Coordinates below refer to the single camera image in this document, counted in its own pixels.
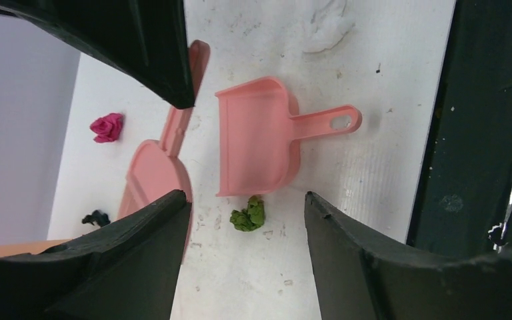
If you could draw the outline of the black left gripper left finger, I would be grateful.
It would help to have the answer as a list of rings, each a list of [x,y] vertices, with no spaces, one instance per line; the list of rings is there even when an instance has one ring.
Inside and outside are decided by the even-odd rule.
[[[0,257],[0,319],[169,319],[191,211],[174,190],[41,253]]]

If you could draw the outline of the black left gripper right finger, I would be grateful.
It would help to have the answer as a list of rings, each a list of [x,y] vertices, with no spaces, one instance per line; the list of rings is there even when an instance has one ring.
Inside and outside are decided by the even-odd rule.
[[[323,319],[512,319],[512,249],[466,259],[400,243],[305,196]]]

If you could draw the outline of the pink hand brush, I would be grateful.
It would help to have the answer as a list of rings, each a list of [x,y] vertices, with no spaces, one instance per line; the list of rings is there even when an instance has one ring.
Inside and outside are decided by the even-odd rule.
[[[173,190],[193,202],[189,174],[179,153],[193,108],[170,107],[158,140],[146,139],[135,150],[127,174],[117,218],[122,219]]]

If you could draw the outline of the pink plastic dustpan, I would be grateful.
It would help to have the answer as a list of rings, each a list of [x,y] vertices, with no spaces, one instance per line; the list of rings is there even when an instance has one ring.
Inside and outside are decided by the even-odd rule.
[[[300,114],[296,96],[276,77],[216,92],[219,103],[219,197],[272,193],[295,178],[300,142],[353,133],[363,116],[342,105]]]

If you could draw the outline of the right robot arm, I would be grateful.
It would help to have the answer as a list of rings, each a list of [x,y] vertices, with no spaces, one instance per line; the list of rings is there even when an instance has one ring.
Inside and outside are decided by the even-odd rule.
[[[36,25],[178,109],[195,103],[183,0],[0,0],[0,15]]]

